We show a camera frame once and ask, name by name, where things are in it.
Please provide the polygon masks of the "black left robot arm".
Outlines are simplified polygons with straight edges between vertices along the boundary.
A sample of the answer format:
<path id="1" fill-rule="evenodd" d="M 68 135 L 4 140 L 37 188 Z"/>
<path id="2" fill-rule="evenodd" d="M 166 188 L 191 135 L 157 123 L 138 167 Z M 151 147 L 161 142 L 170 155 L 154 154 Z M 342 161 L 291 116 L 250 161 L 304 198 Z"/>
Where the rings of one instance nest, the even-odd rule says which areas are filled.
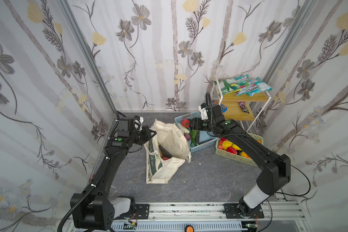
<path id="1" fill-rule="evenodd" d="M 70 200 L 71 209 L 64 219 L 72 217 L 77 229 L 107 231 L 114 219 L 136 214 L 134 197 L 120 196 L 110 201 L 109 192 L 117 171 L 132 145 L 144 145 L 154 138 L 157 132 L 144 126 L 140 131 L 126 131 L 122 134 L 122 137 L 115 137 L 107 142 L 103 149 L 104 161 L 94 178 L 82 193 L 75 193 Z"/>

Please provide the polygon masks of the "dark eggplant toy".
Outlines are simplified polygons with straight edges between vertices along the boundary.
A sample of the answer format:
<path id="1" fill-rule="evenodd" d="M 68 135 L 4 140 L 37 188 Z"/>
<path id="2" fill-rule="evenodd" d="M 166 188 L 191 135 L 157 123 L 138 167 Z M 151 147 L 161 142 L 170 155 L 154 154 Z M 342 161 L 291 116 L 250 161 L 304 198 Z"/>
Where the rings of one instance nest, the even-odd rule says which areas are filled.
<path id="1" fill-rule="evenodd" d="M 164 157 L 167 157 L 167 158 L 172 158 L 172 155 L 170 152 L 168 152 L 161 144 L 159 144 L 159 152 L 160 152 L 160 157 L 161 158 L 164 158 Z"/>

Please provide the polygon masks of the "canvas tote bag floral print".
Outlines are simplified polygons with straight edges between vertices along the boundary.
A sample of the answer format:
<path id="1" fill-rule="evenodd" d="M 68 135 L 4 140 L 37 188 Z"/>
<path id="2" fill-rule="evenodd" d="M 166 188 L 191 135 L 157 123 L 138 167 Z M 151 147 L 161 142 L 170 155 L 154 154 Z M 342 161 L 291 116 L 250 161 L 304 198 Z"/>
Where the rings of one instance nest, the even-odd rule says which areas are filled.
<path id="1" fill-rule="evenodd" d="M 183 131 L 173 123 L 155 120 L 150 128 L 157 134 L 144 144 L 147 155 L 147 184 L 167 184 L 180 166 L 191 162 Z"/>

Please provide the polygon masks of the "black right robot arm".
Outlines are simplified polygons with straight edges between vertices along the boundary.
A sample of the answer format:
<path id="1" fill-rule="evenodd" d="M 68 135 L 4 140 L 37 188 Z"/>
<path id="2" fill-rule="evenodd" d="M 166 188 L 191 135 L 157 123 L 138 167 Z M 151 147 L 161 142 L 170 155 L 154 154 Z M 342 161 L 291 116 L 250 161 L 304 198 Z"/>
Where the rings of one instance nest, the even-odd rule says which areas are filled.
<path id="1" fill-rule="evenodd" d="M 260 204 L 274 195 L 291 180 L 291 160 L 278 155 L 257 142 L 233 119 L 225 119 L 219 107 L 206 110 L 208 119 L 195 118 L 189 121 L 191 130 L 207 131 L 218 138 L 228 139 L 262 170 L 256 185 L 239 200 L 238 213 L 250 217 L 260 209 Z"/>

